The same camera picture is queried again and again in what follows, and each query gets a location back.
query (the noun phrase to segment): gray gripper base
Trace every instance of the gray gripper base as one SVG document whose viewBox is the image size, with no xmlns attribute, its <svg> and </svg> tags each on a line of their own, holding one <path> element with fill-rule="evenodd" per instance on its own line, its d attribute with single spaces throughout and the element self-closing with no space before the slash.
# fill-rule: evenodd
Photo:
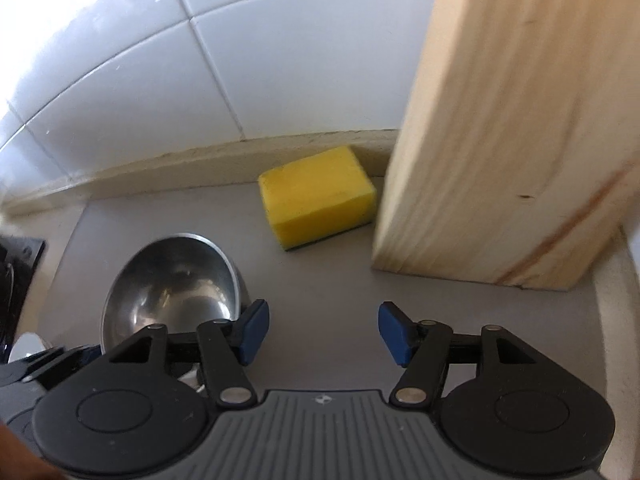
<svg viewBox="0 0 640 480">
<path fill-rule="evenodd" d="M 0 388 L 0 421 L 8 424 L 19 413 L 34 408 L 47 391 L 37 381 Z"/>
<path fill-rule="evenodd" d="M 270 392 L 226 412 L 181 462 L 145 480 L 499 480 L 442 440 L 423 413 L 387 406 L 378 391 Z M 596 472 L 574 476 L 596 480 Z"/>
<path fill-rule="evenodd" d="M 46 393 L 37 381 L 12 383 L 0 388 L 0 422 L 4 422 L 22 443 L 38 456 L 42 454 L 33 439 L 31 410 Z"/>
</svg>

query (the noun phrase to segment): wood grain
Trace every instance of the wood grain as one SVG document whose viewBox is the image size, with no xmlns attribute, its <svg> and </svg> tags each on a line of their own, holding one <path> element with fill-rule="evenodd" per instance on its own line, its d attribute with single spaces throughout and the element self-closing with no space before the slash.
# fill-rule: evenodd
<svg viewBox="0 0 640 480">
<path fill-rule="evenodd" d="M 436 0 L 383 270 L 571 287 L 640 188 L 640 0 Z"/>
</svg>

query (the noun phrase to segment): stainless steel bowl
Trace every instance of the stainless steel bowl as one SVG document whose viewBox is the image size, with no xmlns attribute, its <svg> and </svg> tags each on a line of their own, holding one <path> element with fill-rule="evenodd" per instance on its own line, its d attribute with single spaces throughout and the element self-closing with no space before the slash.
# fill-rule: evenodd
<svg viewBox="0 0 640 480">
<path fill-rule="evenodd" d="M 247 304 L 242 277 L 220 248 L 198 235 L 172 235 L 143 248 L 116 278 L 100 345 L 109 351 L 152 323 L 192 332 L 210 319 L 237 319 Z"/>
</svg>

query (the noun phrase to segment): yellow sponge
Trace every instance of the yellow sponge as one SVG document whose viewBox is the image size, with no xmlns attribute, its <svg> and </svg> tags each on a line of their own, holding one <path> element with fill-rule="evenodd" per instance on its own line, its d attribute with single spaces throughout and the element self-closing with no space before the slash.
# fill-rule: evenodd
<svg viewBox="0 0 640 480">
<path fill-rule="evenodd" d="M 265 171 L 258 183 L 284 249 L 366 224 L 376 212 L 376 188 L 348 146 Z"/>
</svg>

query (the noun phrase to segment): black appliance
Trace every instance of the black appliance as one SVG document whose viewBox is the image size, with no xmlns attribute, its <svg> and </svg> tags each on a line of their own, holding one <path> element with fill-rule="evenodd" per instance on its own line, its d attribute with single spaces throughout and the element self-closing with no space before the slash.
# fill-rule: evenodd
<svg viewBox="0 0 640 480">
<path fill-rule="evenodd" d="M 0 236 L 0 364 L 7 362 L 33 273 L 45 248 L 37 238 Z"/>
<path fill-rule="evenodd" d="M 40 455 L 33 439 L 31 416 L 38 401 L 54 386 L 100 357 L 100 345 L 66 351 L 50 348 L 0 365 L 0 422 Z"/>
</svg>

